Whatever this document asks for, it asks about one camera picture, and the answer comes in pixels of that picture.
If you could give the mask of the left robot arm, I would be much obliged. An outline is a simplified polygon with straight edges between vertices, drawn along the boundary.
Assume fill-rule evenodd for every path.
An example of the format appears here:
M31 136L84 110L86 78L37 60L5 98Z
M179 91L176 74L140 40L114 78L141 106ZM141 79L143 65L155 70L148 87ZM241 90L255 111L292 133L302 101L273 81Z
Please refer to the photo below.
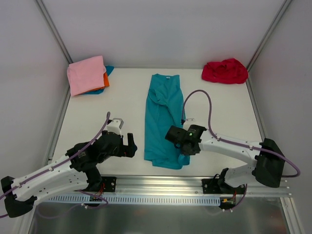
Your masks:
M122 135L103 131L93 143L78 143L58 160L29 175L2 178L6 216L22 216L41 202L66 192L98 191L103 183L98 164L112 156L134 157L134 136L128 133L127 138L125 145Z

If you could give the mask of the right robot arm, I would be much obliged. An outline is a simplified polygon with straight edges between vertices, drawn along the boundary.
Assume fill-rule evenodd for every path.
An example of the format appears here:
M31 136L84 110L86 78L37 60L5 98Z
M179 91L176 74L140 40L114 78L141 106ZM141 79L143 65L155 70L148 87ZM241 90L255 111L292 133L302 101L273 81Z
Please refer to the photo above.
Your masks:
M216 183L224 194L233 194L241 185L253 181L270 188L280 186L285 161L284 156L276 156L280 150L271 139L264 142L237 140L212 134L211 130L195 124L187 130L171 126L165 138L186 156L206 151L244 162L243 166L222 170Z

